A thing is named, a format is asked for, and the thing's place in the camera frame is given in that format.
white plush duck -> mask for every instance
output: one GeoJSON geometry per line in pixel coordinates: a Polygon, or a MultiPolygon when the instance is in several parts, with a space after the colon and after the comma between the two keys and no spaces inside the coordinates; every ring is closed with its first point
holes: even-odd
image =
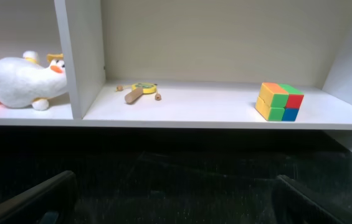
{"type": "Polygon", "coordinates": [[[0,59],[0,102],[10,108],[32,105],[46,110],[48,99],[67,91],[64,57],[48,55],[48,68],[38,65],[36,52],[25,52],[24,58],[0,59]]]}

yellow round toy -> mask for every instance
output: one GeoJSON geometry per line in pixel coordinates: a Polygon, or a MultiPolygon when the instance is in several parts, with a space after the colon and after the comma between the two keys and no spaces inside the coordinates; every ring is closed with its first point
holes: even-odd
{"type": "MultiPolygon", "coordinates": [[[[137,100],[142,94],[155,94],[156,100],[162,100],[161,95],[158,93],[157,84],[154,83],[134,83],[131,85],[131,93],[125,96],[126,103],[133,103],[137,100]]],[[[118,85],[116,91],[123,91],[125,88],[129,88],[130,86],[122,86],[118,85]]]]}

rubik's cube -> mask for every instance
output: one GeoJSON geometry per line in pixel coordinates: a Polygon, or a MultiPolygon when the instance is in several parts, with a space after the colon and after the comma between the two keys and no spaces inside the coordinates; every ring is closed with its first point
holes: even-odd
{"type": "Polygon", "coordinates": [[[267,121],[295,121],[304,94],[287,84],[262,83],[256,110],[267,121]]]}

beige wall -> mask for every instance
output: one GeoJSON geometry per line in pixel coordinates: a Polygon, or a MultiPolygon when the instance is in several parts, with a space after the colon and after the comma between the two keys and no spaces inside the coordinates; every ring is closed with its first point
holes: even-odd
{"type": "Polygon", "coordinates": [[[54,0],[0,0],[0,58],[61,52],[54,0]]]}
{"type": "Polygon", "coordinates": [[[109,78],[322,87],[352,0],[102,0],[109,78]]]}

orange beak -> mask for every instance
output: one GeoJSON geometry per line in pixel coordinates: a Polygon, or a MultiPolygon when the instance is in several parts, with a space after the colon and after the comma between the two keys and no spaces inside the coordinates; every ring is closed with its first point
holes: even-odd
{"type": "Polygon", "coordinates": [[[62,69],[60,69],[58,66],[56,65],[51,65],[51,70],[55,71],[56,73],[63,73],[62,69]]]}

